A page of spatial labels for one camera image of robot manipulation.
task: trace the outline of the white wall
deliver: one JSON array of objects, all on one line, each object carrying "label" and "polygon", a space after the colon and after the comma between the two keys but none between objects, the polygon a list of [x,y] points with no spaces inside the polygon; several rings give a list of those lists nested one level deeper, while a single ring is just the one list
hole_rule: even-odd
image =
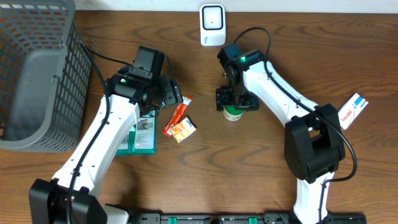
[{"label": "white wall", "polygon": [[197,11],[221,3],[229,12],[398,13],[398,0],[75,0],[83,10]]}]

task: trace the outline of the wooden tabletop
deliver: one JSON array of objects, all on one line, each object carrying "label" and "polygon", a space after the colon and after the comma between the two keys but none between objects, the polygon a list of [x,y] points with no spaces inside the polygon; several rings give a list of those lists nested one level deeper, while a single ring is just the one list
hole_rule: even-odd
[{"label": "wooden tabletop", "polygon": [[[356,176],[331,184],[331,212],[363,212],[368,223],[398,222],[398,23],[396,15],[227,13],[227,41],[252,26],[268,27],[270,61],[297,91],[319,105],[340,108],[354,93],[369,101],[343,131],[358,157]],[[296,178],[284,159],[284,127],[261,103],[259,111],[227,121],[216,111],[215,89],[226,85],[216,59],[220,47],[200,45],[198,12],[78,11],[84,42],[101,54],[132,62],[145,45],[170,57],[172,77],[193,96],[186,115],[198,131],[180,144],[161,134],[175,107],[157,120],[156,155],[115,157],[102,204],[164,213],[254,213],[291,210]],[[242,51],[265,50],[267,37],[252,31]],[[96,58],[105,78],[121,65]],[[102,89],[91,79],[83,133]],[[28,191],[50,180],[72,152],[0,151],[0,222],[30,223]],[[351,156],[335,177],[348,175]]]}]

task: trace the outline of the basket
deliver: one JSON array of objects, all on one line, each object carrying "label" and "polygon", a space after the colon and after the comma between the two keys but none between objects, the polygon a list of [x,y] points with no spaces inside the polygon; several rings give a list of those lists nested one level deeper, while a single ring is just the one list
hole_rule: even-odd
[{"label": "basket", "polygon": [[0,2],[0,149],[63,152],[78,141],[91,76],[72,0]]}]

